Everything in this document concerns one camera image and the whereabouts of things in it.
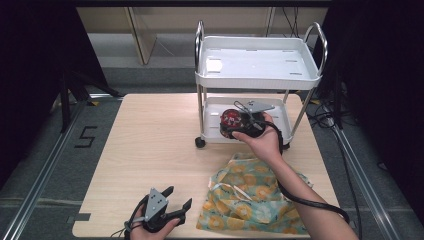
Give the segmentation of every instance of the human arm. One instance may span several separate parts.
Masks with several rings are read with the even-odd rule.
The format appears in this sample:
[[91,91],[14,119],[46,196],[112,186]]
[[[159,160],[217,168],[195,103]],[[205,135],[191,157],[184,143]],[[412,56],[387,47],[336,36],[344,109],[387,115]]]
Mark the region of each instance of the human arm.
[[[138,209],[135,217],[141,216],[141,210],[143,209],[144,204]],[[151,233],[141,226],[140,222],[135,222],[131,225],[133,228],[130,233],[131,240],[162,240],[168,236],[169,233],[178,225],[180,219],[175,218],[169,221],[159,232]]]
[[[264,117],[265,121],[272,122],[269,114],[264,113]],[[284,161],[279,152],[277,132],[272,127],[267,126],[264,133],[257,138],[251,138],[240,132],[233,132],[232,135],[248,144],[253,153],[270,166],[280,184],[292,195],[326,203]],[[294,204],[313,239],[357,239],[351,227],[337,213],[297,202]]]

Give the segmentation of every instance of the yellow floral pattern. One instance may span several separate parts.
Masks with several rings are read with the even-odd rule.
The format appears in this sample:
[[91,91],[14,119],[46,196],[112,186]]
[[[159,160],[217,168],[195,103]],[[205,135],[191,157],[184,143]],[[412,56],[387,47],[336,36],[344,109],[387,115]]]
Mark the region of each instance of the yellow floral pattern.
[[[298,175],[309,183],[303,174]],[[268,165],[244,153],[235,154],[227,166],[211,177],[196,227],[307,233],[293,203],[282,196]]]

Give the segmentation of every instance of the white tray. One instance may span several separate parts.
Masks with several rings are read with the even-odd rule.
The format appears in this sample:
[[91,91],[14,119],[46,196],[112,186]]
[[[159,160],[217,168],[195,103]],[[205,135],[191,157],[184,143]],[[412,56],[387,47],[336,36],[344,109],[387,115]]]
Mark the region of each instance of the white tray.
[[201,136],[205,142],[209,143],[241,143],[235,139],[228,139],[222,136],[219,131],[220,116],[227,109],[237,109],[234,101],[239,101],[243,105],[251,100],[256,102],[274,105],[274,109],[267,110],[273,118],[274,124],[280,129],[283,136],[284,145],[291,141],[291,124],[287,115],[286,105],[281,99],[272,98],[228,98],[228,97],[208,97],[204,102],[204,132]]
[[207,88],[310,90],[321,79],[299,38],[205,37],[196,83]]

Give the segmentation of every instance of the metal cart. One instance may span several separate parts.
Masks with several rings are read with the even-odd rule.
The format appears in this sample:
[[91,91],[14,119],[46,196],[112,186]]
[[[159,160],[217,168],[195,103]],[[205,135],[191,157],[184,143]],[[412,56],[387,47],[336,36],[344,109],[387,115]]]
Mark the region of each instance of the metal cart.
[[[323,55],[318,69],[307,46],[312,29],[318,31]],[[220,133],[221,114],[234,107],[234,102],[257,101],[270,104],[268,110],[274,124],[281,130],[285,148],[296,132],[307,103],[318,86],[327,58],[327,40],[318,23],[307,29],[304,39],[268,37],[204,37],[199,21],[195,39],[195,76],[200,119],[200,137],[196,146],[210,143],[239,143]],[[207,88],[277,89],[285,90],[282,99],[208,97]],[[293,126],[286,111],[289,90],[309,90]]]

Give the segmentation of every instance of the human hand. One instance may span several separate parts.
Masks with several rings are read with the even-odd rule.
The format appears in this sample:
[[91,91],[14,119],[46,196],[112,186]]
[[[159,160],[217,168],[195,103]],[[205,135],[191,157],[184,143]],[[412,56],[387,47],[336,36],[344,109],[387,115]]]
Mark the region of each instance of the human hand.
[[[135,218],[141,216],[141,210],[143,209],[144,204],[138,209]],[[159,232],[151,233],[141,226],[141,223],[136,222],[132,224],[133,229],[130,233],[131,240],[162,240],[178,225],[180,222],[179,218],[172,219],[169,221]]]
[[[262,113],[265,121],[273,122],[271,115]],[[253,153],[261,160],[269,163],[272,159],[280,159],[278,133],[270,126],[266,126],[265,131],[257,138],[252,138],[241,132],[232,132],[232,135],[245,142],[252,149]]]

